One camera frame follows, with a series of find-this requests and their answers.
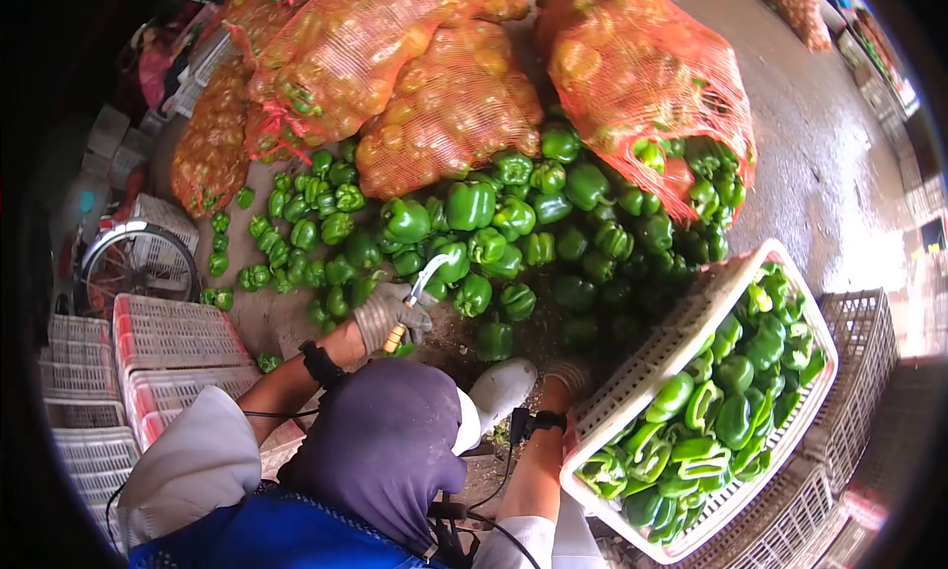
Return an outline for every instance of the white sleeve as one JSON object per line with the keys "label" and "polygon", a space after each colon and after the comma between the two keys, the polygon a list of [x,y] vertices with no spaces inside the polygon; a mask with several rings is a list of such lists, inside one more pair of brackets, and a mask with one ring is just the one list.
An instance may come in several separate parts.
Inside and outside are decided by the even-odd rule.
{"label": "white sleeve", "polygon": [[233,398],[207,386],[138,460],[118,500],[126,550],[238,504],[260,484],[257,438]]}
{"label": "white sleeve", "polygon": [[[556,524],[540,516],[514,516],[497,524],[530,551],[540,569],[550,569]],[[526,555],[500,530],[494,528],[480,544],[471,569],[533,569]]]}

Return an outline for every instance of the black watch strap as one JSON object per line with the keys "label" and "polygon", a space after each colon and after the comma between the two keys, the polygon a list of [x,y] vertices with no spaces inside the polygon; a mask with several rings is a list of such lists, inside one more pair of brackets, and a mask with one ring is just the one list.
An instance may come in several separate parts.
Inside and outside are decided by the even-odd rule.
{"label": "black watch strap", "polygon": [[326,390],[332,388],[345,375],[342,369],[329,359],[326,350],[317,347],[313,341],[307,341],[300,345],[300,351],[302,352],[302,364],[306,366],[306,371]]}

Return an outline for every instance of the orange mesh sack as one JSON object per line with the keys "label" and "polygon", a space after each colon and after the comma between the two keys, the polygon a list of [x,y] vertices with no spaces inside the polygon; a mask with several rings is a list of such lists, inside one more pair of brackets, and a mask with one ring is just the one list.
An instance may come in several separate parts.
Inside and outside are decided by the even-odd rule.
{"label": "orange mesh sack", "polygon": [[352,136],[385,109],[434,30],[477,9],[471,1],[310,0],[260,55],[250,98],[303,139]]}
{"label": "orange mesh sack", "polygon": [[214,70],[174,149],[172,193],[194,218],[220,211],[246,180],[243,125],[250,75],[240,58]]}
{"label": "orange mesh sack", "polygon": [[226,0],[220,15],[231,42],[240,49],[246,65],[255,69],[257,56],[308,1]]}
{"label": "orange mesh sack", "polygon": [[439,29],[398,74],[385,112],[362,127],[355,151],[362,193],[403,196],[502,149],[534,156],[542,119],[503,27],[471,21]]}
{"label": "orange mesh sack", "polygon": [[830,31],[820,15],[819,0],[769,0],[811,51],[832,49]]}
{"label": "orange mesh sack", "polygon": [[538,0],[535,38],[583,142],[658,195],[676,220],[692,208],[637,160],[639,140],[707,135],[738,156],[753,184],[751,110],[734,50],[669,0]]}

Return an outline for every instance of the white boot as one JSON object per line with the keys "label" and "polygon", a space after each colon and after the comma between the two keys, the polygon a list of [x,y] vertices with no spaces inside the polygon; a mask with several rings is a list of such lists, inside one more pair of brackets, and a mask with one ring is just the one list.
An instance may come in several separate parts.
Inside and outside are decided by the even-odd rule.
{"label": "white boot", "polygon": [[467,394],[458,389],[461,427],[451,449],[454,454],[476,448],[485,433],[521,406],[537,383],[537,375],[537,366],[529,360],[513,358],[487,369]]}

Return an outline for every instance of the work glove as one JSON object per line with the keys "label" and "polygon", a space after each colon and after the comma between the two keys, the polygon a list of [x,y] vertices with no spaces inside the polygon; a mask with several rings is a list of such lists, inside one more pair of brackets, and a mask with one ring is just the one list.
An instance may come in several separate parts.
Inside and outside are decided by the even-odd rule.
{"label": "work glove", "polygon": [[410,292],[408,284],[380,283],[369,294],[369,299],[353,311],[366,353],[382,349],[398,323],[408,326],[410,342],[415,344],[420,344],[424,333],[432,330],[432,317],[421,306],[434,305],[438,300],[422,291],[418,303],[408,307],[405,299]]}

